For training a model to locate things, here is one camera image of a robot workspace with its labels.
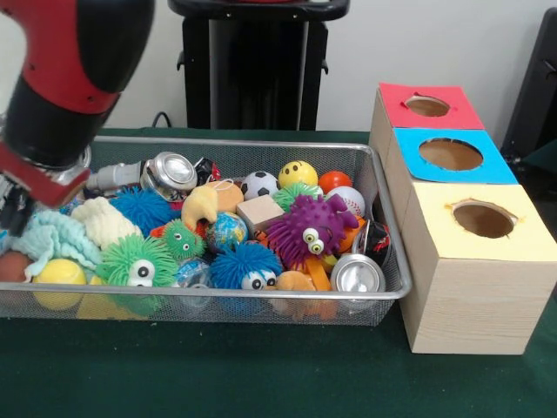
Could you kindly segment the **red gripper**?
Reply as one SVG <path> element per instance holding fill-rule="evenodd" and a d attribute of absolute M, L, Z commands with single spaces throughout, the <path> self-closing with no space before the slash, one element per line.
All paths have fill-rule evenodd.
<path fill-rule="evenodd" d="M 20 237 L 34 211 L 34 200 L 55 208 L 71 201 L 91 175 L 89 168 L 75 165 L 53 171 L 33 165 L 1 144 L 1 217 L 9 218 L 9 233 Z M 14 184 L 24 191 L 11 191 Z"/>

